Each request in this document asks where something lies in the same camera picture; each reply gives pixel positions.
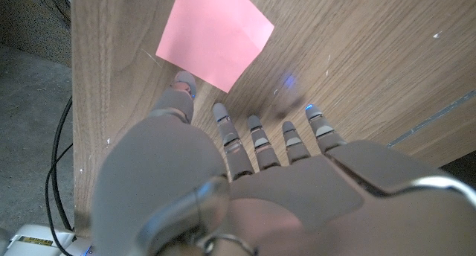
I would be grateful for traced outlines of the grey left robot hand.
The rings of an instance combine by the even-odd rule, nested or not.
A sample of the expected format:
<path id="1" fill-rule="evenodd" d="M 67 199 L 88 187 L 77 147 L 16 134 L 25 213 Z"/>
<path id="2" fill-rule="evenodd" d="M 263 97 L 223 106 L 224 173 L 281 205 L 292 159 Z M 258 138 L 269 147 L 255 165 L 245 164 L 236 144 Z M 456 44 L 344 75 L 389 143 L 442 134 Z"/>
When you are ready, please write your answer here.
<path id="1" fill-rule="evenodd" d="M 180 71 L 104 160 L 91 232 L 99 255 L 473 255 L 475 191 L 369 141 L 345 141 L 319 108 L 320 154 L 283 124 L 283 166 L 248 119 L 253 167 L 226 108 L 223 148 L 191 124 L 196 82 Z"/>

